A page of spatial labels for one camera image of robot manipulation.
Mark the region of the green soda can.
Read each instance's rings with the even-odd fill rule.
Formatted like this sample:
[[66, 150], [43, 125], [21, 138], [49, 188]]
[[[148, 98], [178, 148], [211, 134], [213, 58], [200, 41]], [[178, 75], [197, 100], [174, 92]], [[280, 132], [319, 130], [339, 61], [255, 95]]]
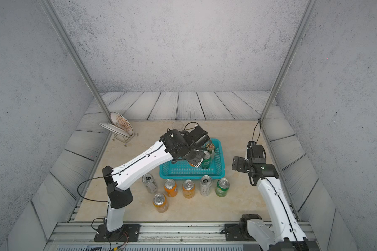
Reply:
[[204, 151], [203, 153], [204, 153], [204, 156], [203, 156], [203, 161], [201, 163], [201, 168], [209, 169], [211, 161], [212, 161], [211, 154], [208, 151]]
[[221, 178], [217, 181], [216, 185], [216, 195], [219, 197], [225, 197], [228, 193], [228, 189], [230, 187], [230, 183], [227, 178]]

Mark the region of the teal plastic basket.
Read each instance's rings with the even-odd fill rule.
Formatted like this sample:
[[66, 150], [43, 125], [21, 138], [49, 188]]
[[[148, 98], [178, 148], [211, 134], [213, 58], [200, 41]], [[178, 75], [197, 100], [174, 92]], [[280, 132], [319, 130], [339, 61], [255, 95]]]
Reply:
[[225, 176], [225, 162], [222, 144], [218, 139], [212, 139], [212, 142], [216, 146], [216, 150], [208, 169], [192, 167], [187, 161], [178, 161], [175, 164], [169, 161], [159, 166], [159, 176], [163, 179], [177, 180], [197, 180], [204, 175], [208, 175], [212, 179], [223, 178]]

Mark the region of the brown gold drink can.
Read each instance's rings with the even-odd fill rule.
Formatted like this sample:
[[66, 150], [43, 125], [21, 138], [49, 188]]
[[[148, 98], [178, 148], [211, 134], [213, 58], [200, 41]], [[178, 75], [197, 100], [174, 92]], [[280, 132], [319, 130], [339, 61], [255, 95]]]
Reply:
[[206, 150], [210, 153], [211, 159], [214, 158], [215, 156], [215, 145], [213, 143], [210, 143], [207, 147]]

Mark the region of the white monster energy can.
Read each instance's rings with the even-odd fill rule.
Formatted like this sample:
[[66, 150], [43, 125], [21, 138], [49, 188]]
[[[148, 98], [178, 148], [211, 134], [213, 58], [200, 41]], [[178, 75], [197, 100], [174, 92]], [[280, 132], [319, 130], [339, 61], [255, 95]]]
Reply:
[[200, 180], [200, 193], [202, 196], [209, 196], [212, 186], [212, 178], [208, 175], [204, 175]]

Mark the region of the orange soda can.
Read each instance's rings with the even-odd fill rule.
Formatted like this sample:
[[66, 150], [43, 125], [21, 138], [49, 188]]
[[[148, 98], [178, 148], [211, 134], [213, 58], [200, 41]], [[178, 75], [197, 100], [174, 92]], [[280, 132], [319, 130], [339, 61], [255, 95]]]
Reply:
[[187, 179], [186, 181], [183, 182], [182, 185], [183, 189], [183, 195], [187, 199], [191, 199], [195, 195], [195, 184], [194, 181]]
[[168, 197], [175, 197], [178, 194], [176, 181], [173, 179], [167, 179], [164, 183], [164, 190]]
[[164, 213], [168, 210], [169, 204], [167, 202], [167, 197], [164, 194], [157, 193], [152, 202], [158, 212]]

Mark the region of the silver drink can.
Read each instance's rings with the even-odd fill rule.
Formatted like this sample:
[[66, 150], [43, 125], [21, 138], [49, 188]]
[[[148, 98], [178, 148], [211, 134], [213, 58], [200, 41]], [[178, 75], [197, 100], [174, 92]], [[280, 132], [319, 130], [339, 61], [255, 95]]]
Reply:
[[154, 177], [151, 175], [151, 174], [145, 174], [143, 175], [142, 177], [142, 182], [145, 186], [145, 188], [147, 189], [147, 191], [150, 193], [150, 194], [155, 194], [157, 193], [158, 191], [158, 186], [155, 182], [155, 179]]

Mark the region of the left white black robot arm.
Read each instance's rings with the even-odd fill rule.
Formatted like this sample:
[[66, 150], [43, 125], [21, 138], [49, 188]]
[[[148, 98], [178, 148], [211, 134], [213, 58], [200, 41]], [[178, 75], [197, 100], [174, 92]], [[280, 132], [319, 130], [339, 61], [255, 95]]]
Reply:
[[105, 220], [107, 231], [114, 232], [123, 227], [125, 207], [134, 199], [130, 187], [135, 181], [172, 160], [184, 160], [195, 168], [200, 167], [208, 141], [208, 133], [199, 125], [191, 131], [168, 130], [153, 146], [131, 161], [115, 168], [103, 168], [109, 203]]

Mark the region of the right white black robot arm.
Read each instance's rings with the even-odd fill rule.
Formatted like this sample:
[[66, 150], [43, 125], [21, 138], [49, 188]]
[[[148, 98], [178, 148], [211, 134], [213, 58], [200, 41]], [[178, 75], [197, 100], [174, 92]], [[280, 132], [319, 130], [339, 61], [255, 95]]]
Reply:
[[239, 221], [240, 233], [253, 238], [263, 251], [318, 251], [316, 241], [310, 241], [299, 226], [285, 197], [279, 175], [261, 144], [249, 141], [244, 158], [235, 156], [232, 170], [246, 173], [251, 186], [261, 193], [271, 218], [272, 227], [266, 226], [257, 214], [244, 214]]

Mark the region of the clear plastic cup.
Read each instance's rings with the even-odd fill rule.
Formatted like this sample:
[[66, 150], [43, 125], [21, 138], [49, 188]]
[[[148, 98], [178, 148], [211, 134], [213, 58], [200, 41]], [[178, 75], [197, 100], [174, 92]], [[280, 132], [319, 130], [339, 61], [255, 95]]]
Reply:
[[172, 123], [172, 129], [182, 130], [184, 128], [184, 123], [182, 121], [174, 121]]

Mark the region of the patterned upright plate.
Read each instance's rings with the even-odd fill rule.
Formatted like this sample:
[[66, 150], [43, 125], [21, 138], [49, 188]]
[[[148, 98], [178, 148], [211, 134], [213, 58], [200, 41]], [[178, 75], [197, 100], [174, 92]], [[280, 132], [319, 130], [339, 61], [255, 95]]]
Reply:
[[128, 120], [116, 112], [110, 112], [110, 117], [114, 126], [118, 127], [119, 129], [125, 131], [130, 136], [134, 134], [133, 128]]

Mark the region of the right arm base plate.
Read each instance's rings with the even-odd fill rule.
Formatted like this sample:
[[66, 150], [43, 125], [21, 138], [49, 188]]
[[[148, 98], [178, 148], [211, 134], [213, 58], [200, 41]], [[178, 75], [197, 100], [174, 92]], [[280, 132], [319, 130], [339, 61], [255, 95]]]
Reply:
[[220, 235], [225, 236], [225, 240], [228, 242], [244, 241], [250, 242], [255, 241], [248, 233], [240, 227], [239, 223], [225, 224], [224, 228], [219, 232]]

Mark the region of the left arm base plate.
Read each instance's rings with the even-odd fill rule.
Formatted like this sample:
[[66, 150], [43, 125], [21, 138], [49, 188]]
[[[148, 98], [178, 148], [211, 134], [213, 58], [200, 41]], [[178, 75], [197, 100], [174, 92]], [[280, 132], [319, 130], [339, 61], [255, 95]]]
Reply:
[[137, 242], [140, 233], [140, 224], [125, 224], [120, 229], [109, 232], [104, 224], [98, 226], [94, 242]]

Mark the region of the right aluminium frame post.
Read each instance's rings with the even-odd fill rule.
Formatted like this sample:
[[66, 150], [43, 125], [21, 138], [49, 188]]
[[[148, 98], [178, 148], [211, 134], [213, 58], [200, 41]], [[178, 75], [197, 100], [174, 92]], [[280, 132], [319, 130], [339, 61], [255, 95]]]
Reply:
[[283, 64], [282, 64], [282, 66], [281, 66], [281, 68], [278, 72], [278, 75], [277, 75], [275, 82], [272, 86], [272, 89], [270, 91], [266, 105], [265, 105], [265, 107], [262, 111], [261, 117], [259, 119], [260, 124], [262, 124], [262, 122], [267, 118], [267, 115], [268, 115], [269, 110], [272, 106], [272, 103], [273, 103], [274, 99], [276, 98], [280, 87], [283, 84], [284, 77], [285, 77], [285, 75], [286, 75], [286, 73], [287, 73], [287, 71], [290, 67], [291, 62], [293, 61], [293, 58], [296, 54], [296, 50], [297, 50], [298, 46], [300, 45], [300, 43], [302, 41], [302, 38], [303, 38], [303, 36], [306, 32], [306, 29], [309, 25], [310, 19], [313, 16], [313, 13], [314, 13], [315, 8], [316, 8], [316, 3], [317, 3], [317, 0], [309, 0], [307, 5], [306, 5], [306, 9], [303, 13], [303, 16], [300, 20], [300, 23], [297, 27], [295, 34], [294, 34], [294, 37], [293, 37], [292, 42], [290, 44], [290, 47], [288, 49], [287, 55], [285, 56]]

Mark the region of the aluminium frame post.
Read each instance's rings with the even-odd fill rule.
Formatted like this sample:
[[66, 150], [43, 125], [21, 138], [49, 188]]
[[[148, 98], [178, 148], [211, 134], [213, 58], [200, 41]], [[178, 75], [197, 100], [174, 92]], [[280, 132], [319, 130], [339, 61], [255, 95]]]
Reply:
[[70, 39], [67, 31], [65, 30], [59, 16], [57, 15], [51, 1], [49, 0], [39, 0], [39, 4], [41, 5], [42, 9], [46, 13], [51, 25], [53, 26], [55, 32], [61, 39], [62, 43], [65, 45], [73, 63], [75, 64], [76, 68], [82, 75], [86, 85], [88, 86], [89, 90], [91, 91], [92, 95], [94, 96], [95, 100], [97, 101], [100, 109], [105, 114], [107, 120], [111, 122], [110, 111], [103, 100], [102, 96], [100, 95], [96, 85], [94, 84], [93, 79], [91, 78], [90, 74], [86, 66], [84, 65], [81, 57], [79, 56], [72, 40]]
[[313, 13], [314, 13], [315, 8], [316, 8], [316, 3], [317, 3], [317, 0], [309, 0], [307, 5], [306, 5], [306, 9], [303, 13], [303, 16], [300, 20], [300, 23], [297, 27], [295, 34], [294, 34], [294, 37], [293, 37], [292, 42], [290, 44], [290, 47], [288, 49], [287, 55], [285, 56], [283, 64], [282, 64], [282, 66], [281, 66], [281, 68], [278, 72], [278, 75], [277, 75], [275, 82], [272, 86], [272, 89], [270, 91], [266, 105], [265, 105], [265, 107], [262, 111], [261, 117], [259, 119], [260, 124], [262, 124], [262, 122], [267, 118], [267, 115], [268, 115], [269, 110], [272, 106], [272, 103], [273, 103], [274, 99], [276, 98], [280, 87], [283, 84], [284, 77], [285, 77], [285, 75], [286, 75], [286, 73], [287, 73], [287, 71], [290, 67], [291, 62], [293, 61], [293, 58], [296, 54], [296, 50], [297, 50], [298, 46], [300, 45], [300, 43], [302, 41], [302, 38], [303, 38], [303, 36], [306, 32], [306, 29], [309, 25], [310, 19], [313, 16]]

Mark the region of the left aluminium frame post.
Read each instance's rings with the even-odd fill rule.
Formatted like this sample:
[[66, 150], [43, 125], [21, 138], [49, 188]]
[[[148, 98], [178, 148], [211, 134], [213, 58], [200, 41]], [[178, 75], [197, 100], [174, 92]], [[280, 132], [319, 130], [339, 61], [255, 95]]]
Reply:
[[102, 96], [100, 95], [96, 85], [94, 84], [93, 79], [91, 78], [90, 74], [86, 66], [84, 65], [81, 57], [79, 56], [72, 40], [70, 39], [67, 31], [65, 30], [59, 16], [57, 15], [51, 1], [49, 0], [39, 0], [39, 4], [41, 5], [42, 9], [46, 13], [51, 25], [53, 26], [55, 32], [61, 39], [62, 43], [65, 45], [73, 63], [75, 64], [76, 68], [82, 75], [86, 85], [88, 86], [89, 90], [91, 91], [92, 95], [94, 96], [95, 100], [97, 101], [100, 109], [105, 114], [107, 120], [111, 122], [110, 111], [103, 100]]

